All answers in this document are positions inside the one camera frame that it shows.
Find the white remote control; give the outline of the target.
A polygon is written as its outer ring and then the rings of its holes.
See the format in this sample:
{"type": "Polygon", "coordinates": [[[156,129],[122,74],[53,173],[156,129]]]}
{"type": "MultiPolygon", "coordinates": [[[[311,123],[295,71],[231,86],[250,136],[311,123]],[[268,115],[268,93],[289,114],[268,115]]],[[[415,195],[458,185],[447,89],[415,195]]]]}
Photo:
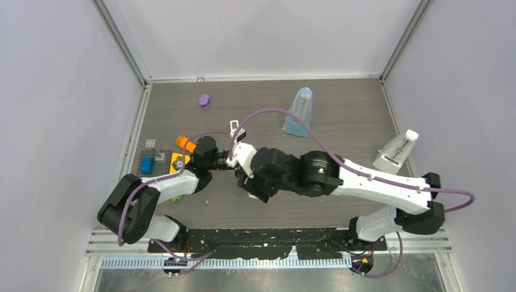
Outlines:
{"type": "Polygon", "coordinates": [[[242,139],[246,137],[246,130],[244,128],[241,128],[238,130],[239,127],[239,121],[238,120],[231,120],[229,122],[230,125],[230,136],[233,138],[235,142],[240,142],[242,139]]]}

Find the small white remote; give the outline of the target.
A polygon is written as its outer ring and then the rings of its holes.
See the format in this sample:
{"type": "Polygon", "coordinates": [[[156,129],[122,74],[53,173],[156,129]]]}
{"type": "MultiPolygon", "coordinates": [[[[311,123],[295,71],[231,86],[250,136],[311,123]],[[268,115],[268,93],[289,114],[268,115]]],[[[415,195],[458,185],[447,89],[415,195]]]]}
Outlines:
{"type": "Polygon", "coordinates": [[[248,193],[248,196],[252,199],[256,199],[256,200],[259,200],[258,197],[256,197],[255,195],[251,194],[251,193],[248,193]]]}

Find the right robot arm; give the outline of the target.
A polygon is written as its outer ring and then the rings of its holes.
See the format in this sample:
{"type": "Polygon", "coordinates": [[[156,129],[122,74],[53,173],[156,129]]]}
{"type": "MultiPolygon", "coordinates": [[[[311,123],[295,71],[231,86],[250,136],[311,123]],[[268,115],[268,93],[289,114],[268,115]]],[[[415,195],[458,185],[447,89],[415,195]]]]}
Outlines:
{"type": "Polygon", "coordinates": [[[323,151],[300,158],[275,148],[236,146],[228,164],[239,172],[239,187],[266,203],[278,191],[319,196],[355,196],[385,204],[370,215],[349,222],[348,244],[364,249],[370,242],[395,231],[417,235],[436,233],[445,221],[444,207],[428,192],[426,178],[388,175],[346,159],[335,162],[323,151]]]}

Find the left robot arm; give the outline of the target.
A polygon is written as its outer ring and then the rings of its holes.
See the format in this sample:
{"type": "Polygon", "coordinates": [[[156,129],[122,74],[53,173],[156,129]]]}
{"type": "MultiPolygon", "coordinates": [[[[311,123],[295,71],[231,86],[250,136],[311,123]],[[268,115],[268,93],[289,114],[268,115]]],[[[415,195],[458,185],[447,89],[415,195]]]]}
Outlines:
{"type": "Polygon", "coordinates": [[[156,215],[156,207],[202,191],[211,182],[212,171],[230,169],[228,155],[218,149],[213,137],[203,136],[182,171],[152,178],[124,175],[100,208],[97,221],[119,237],[120,245],[148,238],[163,242],[173,252],[181,251],[187,242],[186,227],[170,216],[156,215]]]}

